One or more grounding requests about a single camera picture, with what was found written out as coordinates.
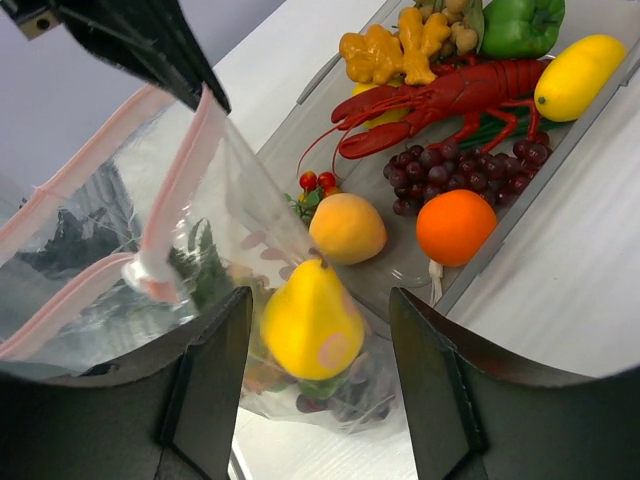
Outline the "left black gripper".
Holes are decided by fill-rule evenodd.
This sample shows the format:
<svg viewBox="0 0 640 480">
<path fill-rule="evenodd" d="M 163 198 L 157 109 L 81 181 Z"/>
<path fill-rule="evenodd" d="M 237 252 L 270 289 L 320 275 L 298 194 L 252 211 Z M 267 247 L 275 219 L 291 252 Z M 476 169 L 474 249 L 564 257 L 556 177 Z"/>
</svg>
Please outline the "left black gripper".
<svg viewBox="0 0 640 480">
<path fill-rule="evenodd" d="M 224 88 L 175 0 L 54 1 L 52 10 L 45 0 L 0 4 L 28 40 L 55 29 L 61 20 L 102 62 L 161 88 L 191 109 L 209 88 L 222 109 L 231 111 Z"/>
</svg>

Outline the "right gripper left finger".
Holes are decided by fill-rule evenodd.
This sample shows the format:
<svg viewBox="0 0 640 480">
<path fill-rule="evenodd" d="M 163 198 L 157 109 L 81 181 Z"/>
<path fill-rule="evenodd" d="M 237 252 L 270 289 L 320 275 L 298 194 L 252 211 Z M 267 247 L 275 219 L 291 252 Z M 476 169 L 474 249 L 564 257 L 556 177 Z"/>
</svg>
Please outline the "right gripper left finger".
<svg viewBox="0 0 640 480">
<path fill-rule="evenodd" d="M 180 385 L 199 317 L 82 373 L 1 365 L 5 479 L 224 479 L 239 393 Z"/>
</svg>

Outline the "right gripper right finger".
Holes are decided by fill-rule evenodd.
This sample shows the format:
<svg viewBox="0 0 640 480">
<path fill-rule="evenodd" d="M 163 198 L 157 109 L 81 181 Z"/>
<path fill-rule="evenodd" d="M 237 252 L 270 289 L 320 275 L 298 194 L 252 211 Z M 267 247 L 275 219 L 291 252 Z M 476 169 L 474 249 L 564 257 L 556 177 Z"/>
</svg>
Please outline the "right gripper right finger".
<svg viewBox="0 0 640 480">
<path fill-rule="evenodd" d="M 422 479 L 635 479 L 639 372 L 601 379 L 517 355 L 407 290 L 389 298 Z"/>
</svg>

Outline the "clear zip top bag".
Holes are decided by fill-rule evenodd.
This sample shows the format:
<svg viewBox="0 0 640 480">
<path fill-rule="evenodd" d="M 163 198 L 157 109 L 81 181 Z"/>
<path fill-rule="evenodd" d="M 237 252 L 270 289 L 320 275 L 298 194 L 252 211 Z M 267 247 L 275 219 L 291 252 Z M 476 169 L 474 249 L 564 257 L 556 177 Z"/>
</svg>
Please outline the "clear zip top bag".
<svg viewBox="0 0 640 480">
<path fill-rule="evenodd" d="M 240 405 L 383 438 L 404 421 L 391 343 L 211 98 L 146 86 L 1 217 L 1 357 L 82 372 L 248 287 Z"/>
</svg>

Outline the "red grape bunch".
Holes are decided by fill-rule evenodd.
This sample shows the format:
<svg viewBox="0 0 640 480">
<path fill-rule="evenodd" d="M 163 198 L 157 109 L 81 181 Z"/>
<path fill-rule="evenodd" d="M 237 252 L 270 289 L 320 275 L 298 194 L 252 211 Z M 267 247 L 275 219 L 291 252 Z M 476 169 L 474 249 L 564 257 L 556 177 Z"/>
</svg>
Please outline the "red grape bunch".
<svg viewBox="0 0 640 480">
<path fill-rule="evenodd" d="M 323 381 L 299 381 L 296 408 L 303 414 L 329 411 L 342 425 L 385 420 L 396 390 L 388 365 L 372 354 L 361 354 L 339 375 Z"/>
<path fill-rule="evenodd" d="M 472 191 L 496 209 L 521 195 L 551 154 L 545 132 L 532 141 L 517 140 L 509 153 L 484 153 L 478 146 L 463 150 L 455 143 L 414 145 L 391 157 L 383 176 L 393 187 L 393 210 L 400 216 L 415 216 L 426 202 L 454 190 Z"/>
</svg>

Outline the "orange spiky pineapple fruit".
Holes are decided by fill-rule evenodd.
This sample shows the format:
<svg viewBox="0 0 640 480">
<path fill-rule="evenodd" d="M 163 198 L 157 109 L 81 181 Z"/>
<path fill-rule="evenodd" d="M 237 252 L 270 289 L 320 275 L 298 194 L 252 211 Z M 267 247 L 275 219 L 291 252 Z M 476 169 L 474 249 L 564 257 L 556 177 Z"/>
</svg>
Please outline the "orange spiky pineapple fruit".
<svg viewBox="0 0 640 480">
<path fill-rule="evenodd" d="M 240 265 L 220 257 L 206 219 L 190 228 L 186 248 L 171 249 L 169 263 L 206 323 L 184 353 L 181 389 L 202 384 L 218 393 L 239 393 L 254 342 L 255 302 L 265 301 L 270 290 Z"/>
</svg>

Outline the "white green onion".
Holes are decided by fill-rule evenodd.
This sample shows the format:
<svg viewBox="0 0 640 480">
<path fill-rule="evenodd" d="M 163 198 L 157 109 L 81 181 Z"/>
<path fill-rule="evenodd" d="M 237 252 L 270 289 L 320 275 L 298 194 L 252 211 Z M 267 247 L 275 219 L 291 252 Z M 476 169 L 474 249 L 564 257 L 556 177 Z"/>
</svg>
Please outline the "white green onion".
<svg viewBox="0 0 640 480">
<path fill-rule="evenodd" d="M 430 293 L 429 305 L 431 307 L 434 307 L 443 296 L 443 286 L 442 286 L 443 275 L 444 275 L 444 267 L 440 263 L 434 260 L 431 260 L 429 263 L 429 276 L 431 279 L 431 293 Z"/>
</svg>

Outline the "yellow ginger root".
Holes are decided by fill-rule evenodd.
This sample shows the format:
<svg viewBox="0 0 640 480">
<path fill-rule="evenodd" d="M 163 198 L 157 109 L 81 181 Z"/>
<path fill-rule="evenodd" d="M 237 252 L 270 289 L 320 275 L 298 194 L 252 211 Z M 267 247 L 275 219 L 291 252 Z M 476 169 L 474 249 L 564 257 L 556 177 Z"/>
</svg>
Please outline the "yellow ginger root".
<svg viewBox="0 0 640 480">
<path fill-rule="evenodd" d="M 374 24 L 366 33 L 346 33 L 339 53 L 346 74 L 354 82 L 384 85 L 403 76 L 408 85 L 428 85 L 437 78 L 430 58 L 439 53 L 451 35 L 446 16 L 433 13 L 424 18 L 419 9 L 408 7 L 398 18 L 396 34 Z"/>
</svg>

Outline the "cherry tomato sprig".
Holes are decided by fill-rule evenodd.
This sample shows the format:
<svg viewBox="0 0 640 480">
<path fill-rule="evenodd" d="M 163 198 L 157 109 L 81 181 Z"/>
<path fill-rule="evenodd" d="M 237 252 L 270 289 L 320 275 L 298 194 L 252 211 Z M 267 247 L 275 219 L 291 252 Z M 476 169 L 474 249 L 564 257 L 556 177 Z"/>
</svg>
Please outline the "cherry tomato sprig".
<svg viewBox="0 0 640 480">
<path fill-rule="evenodd" d="M 285 199 L 290 209 L 300 218 L 306 227 L 315 215 L 319 203 L 326 197 L 340 193 L 338 181 L 332 172 L 321 172 L 316 175 L 313 171 L 306 171 L 299 178 L 301 193 L 292 197 L 285 193 Z"/>
</svg>

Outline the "small yellow fruit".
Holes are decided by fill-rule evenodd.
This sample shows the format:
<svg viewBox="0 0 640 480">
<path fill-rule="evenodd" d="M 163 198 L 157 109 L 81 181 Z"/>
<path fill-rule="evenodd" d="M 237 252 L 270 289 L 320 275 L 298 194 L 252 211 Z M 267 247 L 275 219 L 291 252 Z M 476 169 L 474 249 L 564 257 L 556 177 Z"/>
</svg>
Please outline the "small yellow fruit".
<svg viewBox="0 0 640 480">
<path fill-rule="evenodd" d="M 337 193 L 323 199 L 311 220 L 309 234 L 317 249 L 340 265 L 354 265 L 373 258 L 388 240 L 376 208 L 351 193 Z"/>
</svg>

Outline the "tan grape bunch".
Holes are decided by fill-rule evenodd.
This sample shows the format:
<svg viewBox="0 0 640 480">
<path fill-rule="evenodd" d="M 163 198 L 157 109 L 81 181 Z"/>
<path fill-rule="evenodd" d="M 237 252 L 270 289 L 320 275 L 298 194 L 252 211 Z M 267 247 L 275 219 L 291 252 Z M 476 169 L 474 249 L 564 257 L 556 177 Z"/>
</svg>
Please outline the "tan grape bunch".
<svg viewBox="0 0 640 480">
<path fill-rule="evenodd" d="M 434 13 L 447 19 L 451 33 L 434 59 L 477 53 L 484 36 L 483 2 L 481 0 L 415 1 L 423 20 Z"/>
</svg>

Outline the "red lobster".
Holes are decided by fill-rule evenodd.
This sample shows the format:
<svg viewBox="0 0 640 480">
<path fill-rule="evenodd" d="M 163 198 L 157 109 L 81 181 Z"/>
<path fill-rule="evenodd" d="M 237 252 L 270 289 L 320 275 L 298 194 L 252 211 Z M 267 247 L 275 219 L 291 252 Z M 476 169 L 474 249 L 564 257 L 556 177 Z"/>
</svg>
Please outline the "red lobster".
<svg viewBox="0 0 640 480">
<path fill-rule="evenodd" d="M 426 86 L 382 85 L 343 101 L 333 110 L 333 127 L 326 132 L 345 133 L 334 153 L 350 160 L 366 157 L 454 116 L 464 118 L 462 129 L 452 136 L 460 142 L 479 130 L 483 114 L 505 122 L 505 127 L 482 147 L 488 153 L 517 128 L 518 117 L 508 111 L 512 107 L 529 110 L 526 139 L 532 141 L 541 123 L 534 90 L 551 60 L 465 59 L 466 66 L 448 66 L 442 76 Z"/>
</svg>

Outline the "green bell pepper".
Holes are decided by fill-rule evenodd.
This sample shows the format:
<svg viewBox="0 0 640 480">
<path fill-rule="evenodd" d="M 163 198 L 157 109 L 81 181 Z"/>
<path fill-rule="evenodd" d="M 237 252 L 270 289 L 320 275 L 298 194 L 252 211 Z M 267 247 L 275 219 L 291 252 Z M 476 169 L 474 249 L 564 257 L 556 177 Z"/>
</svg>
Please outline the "green bell pepper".
<svg viewBox="0 0 640 480">
<path fill-rule="evenodd" d="M 483 56 L 535 59 L 546 55 L 556 44 L 565 1 L 494 0 L 483 9 L 483 16 Z"/>
</svg>

